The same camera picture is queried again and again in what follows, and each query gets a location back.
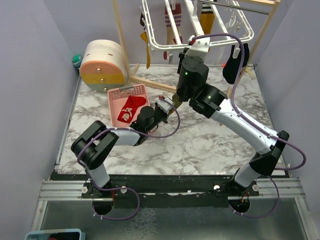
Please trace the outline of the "red sock white pattern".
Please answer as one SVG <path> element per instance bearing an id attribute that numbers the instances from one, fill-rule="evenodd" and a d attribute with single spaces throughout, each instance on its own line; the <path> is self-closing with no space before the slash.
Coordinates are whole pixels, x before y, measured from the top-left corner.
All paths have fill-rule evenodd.
<path id="1" fill-rule="evenodd" d="M 133 117 L 137 109 L 143 106 L 147 102 L 146 98 L 142 96 L 132 96 L 130 95 L 127 98 L 126 103 L 122 107 L 117 120 L 123 123 L 130 123 L 133 120 Z"/>

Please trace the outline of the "white plastic clip hanger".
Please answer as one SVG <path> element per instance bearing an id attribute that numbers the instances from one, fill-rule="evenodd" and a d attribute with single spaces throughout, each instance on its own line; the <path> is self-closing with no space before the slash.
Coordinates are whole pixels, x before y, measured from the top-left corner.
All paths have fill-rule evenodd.
<path id="1" fill-rule="evenodd" d="M 192 27 L 193 27 L 193 31 L 195 32 L 196 36 L 203 36 L 204 32 L 203 29 L 201 27 L 200 24 L 200 19 L 198 18 L 197 15 L 197 4 L 199 3 L 198 0 L 186 0 L 185 2 L 185 6 L 187 9 L 187 13 L 189 16 L 189 19 L 191 21 Z M 176 4 L 174 1 L 169 1 L 166 0 L 164 2 L 165 4 L 165 8 L 167 9 L 167 13 L 169 16 L 169 20 L 171 23 L 171 27 L 173 30 L 173 34 L 176 40 L 176 44 L 172 44 L 172 45 L 161 45 L 158 44 L 156 41 L 156 37 L 155 37 L 155 31 L 153 28 L 153 23 L 152 23 L 152 19 L 151 19 L 151 14 L 149 11 L 149 6 L 148 6 L 148 2 L 146 0 L 143 0 L 141 2 L 142 6 L 140 7 L 141 12 L 144 14 L 144 19 L 145 19 L 145 26 L 146 26 L 146 33 L 148 36 L 148 44 L 149 44 L 149 51 L 154 53 L 155 50 L 159 50 L 162 52 L 166 52 L 167 53 L 167 60 L 168 63 L 171 64 L 172 63 L 172 52 L 174 51 L 179 51 L 179 50 L 183 50 L 184 48 L 188 48 L 190 47 L 189 44 L 184 44 L 180 41 L 180 37 L 177 31 L 177 27 L 175 24 L 175 20 L 172 14 L 172 10 L 175 9 Z M 237 0 L 232 0 L 230 2 L 230 5 L 236 5 L 236 6 L 240 6 Z M 234 45 L 237 43 L 236 40 L 232 40 L 232 38 L 228 35 L 228 30 L 227 27 L 225 26 L 225 24 L 222 21 L 222 18 L 218 12 L 217 9 L 217 5 L 210 5 L 210 7 L 212 8 L 215 18 L 218 21 L 219 27 L 222 30 L 222 32 L 224 33 L 225 36 L 225 40 L 218 40 L 218 41 L 210 41 L 209 44 L 209 49 L 212 47 L 221 47 L 221 46 L 226 46 L 226 45 Z M 254 38 L 254 31 L 251 27 L 251 25 L 249 24 L 245 14 L 244 14 L 244 10 L 235 10 L 235 15 L 239 17 L 240 19 L 240 26 L 244 27 L 246 35 L 241 37 L 240 40 L 242 41 L 242 43 L 248 43 L 250 42 L 253 38 Z"/>

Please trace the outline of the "mustard sock striped cuff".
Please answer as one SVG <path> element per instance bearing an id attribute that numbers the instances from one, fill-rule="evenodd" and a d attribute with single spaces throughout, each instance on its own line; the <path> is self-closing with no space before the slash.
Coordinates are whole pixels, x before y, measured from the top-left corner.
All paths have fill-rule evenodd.
<path id="1" fill-rule="evenodd" d="M 211 33 L 214 20 L 215 14 L 211 6 L 209 4 L 202 3 L 199 22 L 205 35 Z"/>

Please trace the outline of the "black sock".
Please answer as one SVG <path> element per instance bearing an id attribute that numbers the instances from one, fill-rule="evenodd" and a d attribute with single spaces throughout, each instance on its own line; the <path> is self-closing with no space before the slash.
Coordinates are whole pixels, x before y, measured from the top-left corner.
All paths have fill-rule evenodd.
<path id="1" fill-rule="evenodd" d="M 249 49 L 248 43 L 244 43 L 243 47 L 244 47 L 244 61 L 243 61 L 242 67 L 245 67 L 250 57 L 250 49 Z M 234 51 L 235 51 L 235 45 L 232 45 L 230 56 L 222 70 L 223 77 L 225 78 L 226 82 L 231 85 L 233 85 L 236 81 L 236 76 L 238 73 L 238 69 L 241 62 L 241 56 L 242 56 L 242 51 L 240 50 L 237 57 L 233 58 Z"/>

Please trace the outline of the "green striped sock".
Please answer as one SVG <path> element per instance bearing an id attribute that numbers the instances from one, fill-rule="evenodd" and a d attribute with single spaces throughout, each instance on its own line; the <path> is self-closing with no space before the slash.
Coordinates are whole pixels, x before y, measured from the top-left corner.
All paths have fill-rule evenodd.
<path id="1" fill-rule="evenodd" d="M 171 100 L 171 105 L 172 105 L 175 109 L 178 109 L 179 106 L 182 104 L 182 102 L 180 101 L 179 96 L 178 96 L 177 93 L 174 93 L 174 94 L 172 95 L 172 98 L 169 98 L 169 99 Z M 175 112 L 172 106 L 170 107 L 169 115 L 171 115 L 172 113 Z"/>

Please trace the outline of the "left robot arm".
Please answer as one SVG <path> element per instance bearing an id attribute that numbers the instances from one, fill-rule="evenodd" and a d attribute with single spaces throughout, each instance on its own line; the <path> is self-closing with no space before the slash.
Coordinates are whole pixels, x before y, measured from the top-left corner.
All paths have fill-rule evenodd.
<path id="1" fill-rule="evenodd" d="M 144 106 L 129 127 L 110 127 L 96 120 L 72 143 L 71 151 L 94 183 L 93 191 L 97 196 L 106 197 L 111 190 L 104 161 L 113 147 L 139 146 L 148 138 L 172 136 L 172 133 L 156 136 L 150 132 L 161 122 L 167 123 L 170 112 L 175 110 L 171 99 L 159 98 L 155 107 Z"/>

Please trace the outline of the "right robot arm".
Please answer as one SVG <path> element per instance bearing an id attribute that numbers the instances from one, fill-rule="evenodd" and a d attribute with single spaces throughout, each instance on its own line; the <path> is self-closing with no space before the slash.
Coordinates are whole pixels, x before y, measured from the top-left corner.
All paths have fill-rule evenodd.
<path id="1" fill-rule="evenodd" d="M 240 196 L 260 176 L 270 176 L 290 135 L 270 129 L 244 112 L 237 113 L 231 99 L 208 84 L 209 67 L 198 56 L 188 56 L 187 48 L 179 53 L 179 80 L 175 103 L 188 102 L 197 113 L 213 119 L 242 137 L 255 150 L 254 157 L 233 175 L 229 189 Z"/>

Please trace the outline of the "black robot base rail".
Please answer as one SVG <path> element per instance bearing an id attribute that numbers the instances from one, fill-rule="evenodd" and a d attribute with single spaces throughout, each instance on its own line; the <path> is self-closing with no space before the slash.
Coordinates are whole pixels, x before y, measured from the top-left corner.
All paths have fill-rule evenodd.
<path id="1" fill-rule="evenodd" d="M 116 208 L 227 208 L 228 199 L 244 200 L 256 197 L 253 181 L 249 187 L 231 186 L 230 175 L 120 175 L 112 174 L 110 181 L 99 190 L 84 174 L 52 173 L 57 195 L 71 192 L 76 200 L 93 201 Z"/>

